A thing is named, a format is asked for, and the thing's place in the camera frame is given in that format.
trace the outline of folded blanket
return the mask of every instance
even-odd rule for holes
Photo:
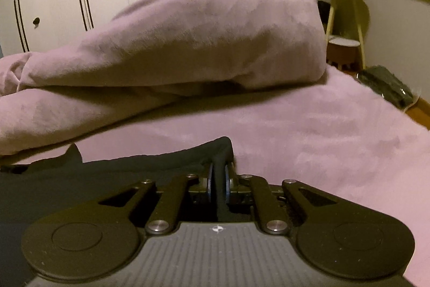
[[[141,0],[73,43],[0,59],[0,154],[203,94],[208,83],[311,83],[324,70],[317,0]]]

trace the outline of screw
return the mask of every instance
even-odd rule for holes
[[[169,223],[165,220],[154,220],[148,224],[148,229],[156,232],[165,231],[169,228]]]
[[[270,220],[267,224],[266,227],[270,230],[270,231],[283,231],[285,230],[288,225],[285,221],[283,220]]]

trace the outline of wooden floor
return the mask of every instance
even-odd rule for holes
[[[356,72],[343,71],[344,73],[355,76]],[[415,122],[430,130],[430,104],[424,99],[419,98],[418,102],[407,110],[406,114]]]

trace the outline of white wall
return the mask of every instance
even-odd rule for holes
[[[430,0],[364,0],[367,65],[384,65],[430,101]]]

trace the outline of gray ribbed plate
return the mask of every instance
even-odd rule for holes
[[[285,237],[270,236],[254,223],[182,223],[168,236],[152,237],[122,270],[80,287],[403,287],[396,276],[348,282],[315,270]],[[76,287],[35,278],[27,287]]]

